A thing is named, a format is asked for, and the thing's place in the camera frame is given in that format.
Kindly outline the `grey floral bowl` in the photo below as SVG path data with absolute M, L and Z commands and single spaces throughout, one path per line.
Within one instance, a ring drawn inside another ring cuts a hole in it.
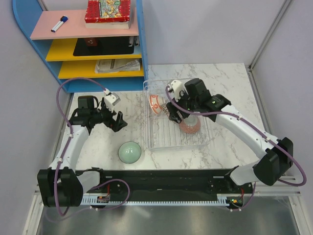
M 179 128 L 184 133 L 195 134 L 201 128 L 200 119 L 197 116 L 190 115 L 189 117 L 182 120 L 182 122 L 179 124 Z

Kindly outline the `orange floral bowl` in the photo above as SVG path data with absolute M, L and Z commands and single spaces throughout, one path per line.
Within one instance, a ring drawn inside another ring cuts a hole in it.
M 164 105 L 166 104 L 165 99 L 157 94 L 149 95 L 149 106 L 152 112 L 156 115 L 164 113 Z

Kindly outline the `pale green bowl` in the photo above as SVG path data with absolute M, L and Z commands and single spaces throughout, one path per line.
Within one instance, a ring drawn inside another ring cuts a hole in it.
M 121 162 L 133 164 L 141 157 L 141 147 L 133 141 L 125 142 L 120 146 L 118 156 Z

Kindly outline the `brown lattice bowl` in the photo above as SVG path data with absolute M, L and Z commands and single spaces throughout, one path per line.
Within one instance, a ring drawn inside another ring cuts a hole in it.
M 162 105 L 162 110 L 163 110 L 164 114 L 165 114 L 167 117 L 169 117 L 170 112 L 169 112 L 168 108 L 166 107 L 166 105 Z

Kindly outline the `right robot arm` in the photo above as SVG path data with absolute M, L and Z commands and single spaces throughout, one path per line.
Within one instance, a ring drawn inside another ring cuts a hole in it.
M 272 186 L 293 165 L 293 143 L 287 137 L 277 137 L 259 130 L 221 94 L 211 95 L 204 82 L 194 78 L 186 83 L 171 81 L 165 88 L 173 98 L 166 104 L 169 120 L 181 123 L 190 115 L 208 117 L 243 141 L 258 157 L 254 163 L 233 168 L 224 180 L 224 187 L 234 193 L 242 185 L 262 182 Z

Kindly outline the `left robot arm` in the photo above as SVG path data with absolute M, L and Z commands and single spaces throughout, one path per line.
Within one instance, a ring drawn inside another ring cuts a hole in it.
M 107 180 L 100 176 L 99 169 L 76 174 L 81 150 L 95 125 L 104 124 L 114 132 L 127 126 L 122 112 L 114 110 L 114 106 L 120 101 L 118 95 L 105 95 L 98 107 L 94 104 L 96 101 L 97 98 L 91 95 L 78 97 L 78 107 L 69 119 L 70 133 L 67 141 L 48 169 L 39 170 L 37 180 L 46 207 L 77 207 L 89 190 L 103 192 L 107 188 Z

